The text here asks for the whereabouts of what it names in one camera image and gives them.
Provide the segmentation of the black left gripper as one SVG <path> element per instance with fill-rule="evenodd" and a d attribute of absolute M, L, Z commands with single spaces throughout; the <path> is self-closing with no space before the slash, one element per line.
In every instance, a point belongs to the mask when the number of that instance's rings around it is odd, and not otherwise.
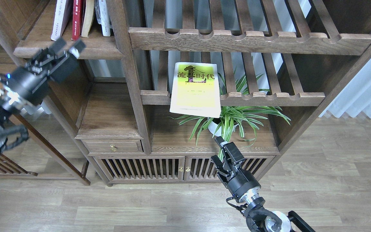
<path fill-rule="evenodd" d="M 78 66 L 77 59 L 86 45 L 81 39 L 67 51 L 59 53 L 66 45 L 59 38 L 50 47 L 40 50 L 24 67 L 13 72 L 0 73 L 1 107 L 24 107 L 38 105 L 49 92 L 49 82 L 64 81 Z"/>

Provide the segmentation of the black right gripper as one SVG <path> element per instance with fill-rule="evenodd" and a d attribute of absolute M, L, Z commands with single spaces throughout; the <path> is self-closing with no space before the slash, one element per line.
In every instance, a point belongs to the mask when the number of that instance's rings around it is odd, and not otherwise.
<path fill-rule="evenodd" d="M 244 156 L 234 142 L 225 141 L 221 136 L 216 137 L 215 142 L 224 154 L 222 159 L 217 155 L 211 157 L 218 178 L 226 189 L 230 191 L 232 198 L 237 203 L 253 203 L 255 199 L 259 198 L 261 185 L 252 173 L 240 168 L 241 164 L 245 161 Z M 229 167 L 231 166 L 239 169 L 234 176 L 229 177 Z"/>

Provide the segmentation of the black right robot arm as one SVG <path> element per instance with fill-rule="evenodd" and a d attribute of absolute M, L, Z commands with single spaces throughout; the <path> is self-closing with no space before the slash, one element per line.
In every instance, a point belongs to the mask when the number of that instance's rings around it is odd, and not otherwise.
<path fill-rule="evenodd" d="M 211 157 L 215 164 L 217 176 L 227 188 L 231 197 L 239 206 L 233 207 L 246 219 L 247 227 L 252 232 L 293 232 L 292 225 L 302 232 L 312 232 L 313 229 L 296 212 L 287 215 L 280 211 L 269 211 L 264 208 L 265 200 L 259 196 L 261 185 L 256 178 L 242 168 L 244 156 L 233 142 L 225 141 L 222 137 L 215 138 L 223 157 Z"/>

